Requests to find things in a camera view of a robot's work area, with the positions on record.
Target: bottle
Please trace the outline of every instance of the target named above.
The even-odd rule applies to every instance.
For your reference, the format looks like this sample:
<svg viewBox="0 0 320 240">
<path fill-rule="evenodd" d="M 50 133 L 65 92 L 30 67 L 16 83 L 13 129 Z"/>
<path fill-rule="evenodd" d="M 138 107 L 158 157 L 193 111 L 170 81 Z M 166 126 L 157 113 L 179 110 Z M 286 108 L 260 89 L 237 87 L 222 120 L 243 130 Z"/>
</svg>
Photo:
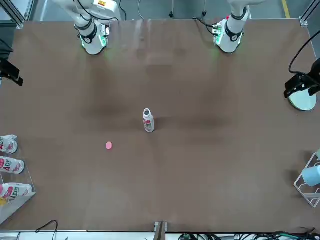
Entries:
<svg viewBox="0 0 320 240">
<path fill-rule="evenodd" d="M 0 185 L 0 197 L 7 199 L 25 196 L 32 192 L 32 186 L 30 184 L 23 183 L 5 183 Z"/>
<path fill-rule="evenodd" d="M 148 133 L 152 133 L 155 130 L 155 120 L 149 108 L 143 110 L 143 124 Z"/>
<path fill-rule="evenodd" d="M 0 152 L 14 154 L 18 149 L 16 139 L 15 135 L 0 136 Z"/>
<path fill-rule="evenodd" d="M 20 174 L 25 169 L 25 163 L 11 157 L 0 156 L 0 172 Z"/>
</svg>

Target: pink round object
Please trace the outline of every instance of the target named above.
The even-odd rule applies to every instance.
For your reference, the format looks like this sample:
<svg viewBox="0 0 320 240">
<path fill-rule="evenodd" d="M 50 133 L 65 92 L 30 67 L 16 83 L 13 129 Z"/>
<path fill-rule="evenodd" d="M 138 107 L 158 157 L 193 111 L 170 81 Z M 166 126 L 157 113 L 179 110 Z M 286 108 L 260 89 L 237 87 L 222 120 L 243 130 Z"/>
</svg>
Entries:
<svg viewBox="0 0 320 240">
<path fill-rule="evenodd" d="M 105 148 L 108 150 L 112 149 L 112 142 L 108 141 L 105 145 Z"/>
</svg>

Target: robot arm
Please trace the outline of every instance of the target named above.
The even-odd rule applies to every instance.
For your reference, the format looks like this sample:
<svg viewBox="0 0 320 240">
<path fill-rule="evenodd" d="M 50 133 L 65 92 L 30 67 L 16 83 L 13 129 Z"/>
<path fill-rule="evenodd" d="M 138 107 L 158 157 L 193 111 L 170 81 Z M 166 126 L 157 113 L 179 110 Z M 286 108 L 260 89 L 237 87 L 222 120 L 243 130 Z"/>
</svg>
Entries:
<svg viewBox="0 0 320 240">
<path fill-rule="evenodd" d="M 266 0 L 227 0 L 231 13 L 227 19 L 217 23 L 213 33 L 214 43 L 225 53 L 233 53 L 240 44 L 243 30 L 248 19 L 247 6 L 258 5 Z"/>
<path fill-rule="evenodd" d="M 121 20 L 112 0 L 53 0 L 74 20 L 82 46 L 90 55 L 99 54 L 108 43 L 111 18 Z"/>
</svg>

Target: metal frame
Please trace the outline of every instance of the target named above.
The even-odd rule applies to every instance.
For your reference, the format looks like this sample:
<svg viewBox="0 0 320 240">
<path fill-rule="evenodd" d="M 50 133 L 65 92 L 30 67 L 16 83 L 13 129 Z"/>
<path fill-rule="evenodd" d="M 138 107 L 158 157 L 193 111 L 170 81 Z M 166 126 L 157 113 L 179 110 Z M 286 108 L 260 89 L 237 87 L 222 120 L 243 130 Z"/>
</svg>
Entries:
<svg viewBox="0 0 320 240">
<path fill-rule="evenodd" d="M 207 0 L 204 0 L 202 17 L 205 17 L 207 15 L 206 7 L 207 7 Z M 169 16 L 170 16 L 170 18 L 175 17 L 175 0 L 171 0 L 171 12 L 170 12 Z"/>
<path fill-rule="evenodd" d="M 311 164 L 311 162 L 316 158 L 316 163 L 315 164 Z M 317 165 L 320 164 L 320 159 L 318 154 L 315 152 L 312 157 L 310 158 L 310 160 L 308 161 L 308 163 L 305 165 L 304 169 L 306 168 L 310 168 L 310 167 L 315 167 Z M 310 191 L 312 190 L 311 187 L 309 187 L 305 181 L 303 180 L 302 177 L 302 172 L 300 173 L 299 177 L 295 180 L 294 182 L 294 187 L 299 191 L 299 193 L 303 196 L 303 198 L 308 202 L 308 204 L 310 204 L 313 208 L 315 208 L 319 201 L 320 201 L 320 187 L 318 187 L 315 191 L 315 193 L 310 193 Z M 298 181 L 302 179 L 304 183 L 298 185 Z"/>
<path fill-rule="evenodd" d="M 24 15 L 21 14 L 19 9 L 11 2 L 11 0 L 0 0 L 0 5 L 5 10 L 5 12 L 11 17 L 19 29 L 24 26 L 24 21 L 29 20 L 32 7 L 34 5 L 34 0 L 28 2 L 26 12 Z"/>
<path fill-rule="evenodd" d="M 303 27 L 308 26 L 307 20 L 309 19 L 309 17 L 314 12 L 314 10 L 318 7 L 319 4 L 320 4 L 320 0 L 313 0 L 310 3 L 310 5 L 306 8 L 302 16 L 299 17 L 301 26 Z"/>
</svg>

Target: table surface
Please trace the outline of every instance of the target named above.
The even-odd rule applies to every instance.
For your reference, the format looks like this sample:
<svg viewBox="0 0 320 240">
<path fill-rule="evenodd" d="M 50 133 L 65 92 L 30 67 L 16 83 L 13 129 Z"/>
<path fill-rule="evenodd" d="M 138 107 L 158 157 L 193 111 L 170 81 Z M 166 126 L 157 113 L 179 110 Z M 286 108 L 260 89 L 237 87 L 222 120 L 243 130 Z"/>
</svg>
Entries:
<svg viewBox="0 0 320 240">
<path fill-rule="evenodd" d="M 1 228 L 320 227 L 293 186 L 320 147 L 320 108 L 301 112 L 283 96 L 308 38 L 297 19 L 249 20 L 225 54 L 192 20 L 138 20 L 113 23 L 110 48 L 90 56 L 72 22 L 26 22 L 10 57 L 25 82 L 3 82 L 0 132 L 19 137 L 37 193 Z M 314 61 L 308 45 L 293 68 Z"/>
</svg>

